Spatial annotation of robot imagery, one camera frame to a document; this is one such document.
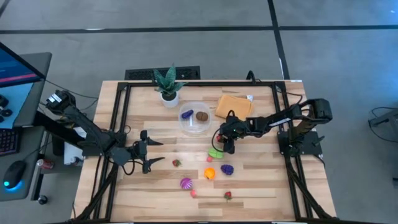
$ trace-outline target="computer monitor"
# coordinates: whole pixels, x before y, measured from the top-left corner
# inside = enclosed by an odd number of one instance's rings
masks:
[[[0,88],[44,79],[36,68],[0,42]]]

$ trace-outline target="brown cookie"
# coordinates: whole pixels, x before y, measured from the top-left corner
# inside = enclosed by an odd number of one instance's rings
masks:
[[[205,112],[197,112],[197,119],[199,120],[199,121],[207,121],[207,119],[209,119],[209,115],[207,114],[207,113],[205,113]]]

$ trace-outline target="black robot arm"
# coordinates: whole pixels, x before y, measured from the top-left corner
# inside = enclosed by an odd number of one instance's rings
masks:
[[[107,159],[112,158],[113,162],[119,166],[125,165],[130,160],[139,159],[142,161],[142,172],[145,174],[150,172],[150,165],[160,159],[164,159],[161,157],[147,160],[147,145],[162,145],[162,143],[153,141],[148,137],[147,131],[141,131],[141,140],[136,141],[130,147],[125,147],[126,133],[115,133],[112,130],[103,130],[99,128],[79,111],[76,107],[75,97],[68,91],[56,90],[55,93],[47,99],[47,104],[45,106],[56,115],[69,118],[87,132],[86,140],[78,143],[78,146],[83,149],[83,155],[85,152],[94,151],[97,152],[97,154],[103,154]]]
[[[308,115],[302,114],[303,107],[308,106]],[[301,104],[294,104],[281,112],[268,117],[246,118],[239,120],[234,111],[229,111],[226,122],[220,126],[217,141],[224,143],[223,151],[234,154],[234,141],[246,136],[261,137],[268,133],[273,127],[284,124],[291,120],[302,120],[297,126],[289,130],[289,141],[298,145],[303,137],[318,124],[325,124],[332,120],[330,104],[324,99],[307,100]]]

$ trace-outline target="wooden tabletop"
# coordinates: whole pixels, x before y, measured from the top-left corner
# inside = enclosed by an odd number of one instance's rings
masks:
[[[285,82],[288,92],[304,95],[305,100],[302,82]],[[117,84],[116,81],[106,81],[102,85],[94,122],[104,129],[109,128]],[[206,161],[211,137],[224,122],[223,118],[214,115],[222,94],[253,95],[252,116],[275,113],[272,92],[266,86],[185,86],[180,90],[179,105],[172,109],[163,106],[153,87],[132,88],[126,121],[131,127],[127,145],[138,140],[140,131],[146,129],[152,139],[164,143],[163,146],[149,146],[147,157],[166,159],[156,162],[152,172],[146,175],[142,174],[140,165],[130,176],[119,170],[112,222],[294,220],[284,158],[279,154],[277,128],[261,138],[237,140],[235,154],[224,154],[223,159],[214,159],[211,163]],[[118,123],[123,99],[122,94]],[[281,108],[284,108],[281,95],[279,99]],[[289,95],[290,104],[298,100],[298,96]],[[209,130],[199,136],[182,133],[178,123],[180,106],[190,101],[204,102],[212,112],[213,122]],[[174,167],[174,159],[181,160],[182,165]],[[75,199],[77,214],[90,201],[97,160],[97,157],[91,157],[84,162]],[[313,156],[302,156],[302,160],[309,191],[326,212],[335,215],[323,164]],[[233,165],[234,174],[224,175],[220,170],[223,164]],[[215,168],[215,180],[204,177],[207,167]],[[126,170],[131,170],[130,164],[126,165]],[[189,190],[180,188],[180,180],[184,177],[193,180],[196,198],[191,198]],[[233,196],[229,202],[223,198],[227,191],[231,191]],[[297,192],[304,217],[302,194],[298,189]],[[102,203],[102,217],[105,206],[106,197]]]

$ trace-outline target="gray floor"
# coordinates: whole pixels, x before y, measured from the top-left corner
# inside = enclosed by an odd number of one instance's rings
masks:
[[[396,1],[277,0],[280,26],[397,24]],[[12,0],[1,30],[175,26],[269,26],[267,1],[252,0]],[[317,129],[337,214],[342,219],[396,223],[397,144],[375,137],[369,111],[398,106],[398,31],[282,31],[291,79],[304,81],[309,98],[331,102],[333,121]],[[96,96],[103,80],[121,80],[125,69],[199,65],[202,78],[281,79],[273,31],[140,34],[8,34],[0,40],[19,54],[53,53],[48,79]],[[46,85],[42,99],[55,90]],[[90,100],[79,98],[80,108]],[[94,114],[88,110],[88,116]],[[376,131],[386,138],[389,126]],[[51,203],[0,203],[2,223],[60,222],[70,216],[79,178],[49,175],[43,192]]]

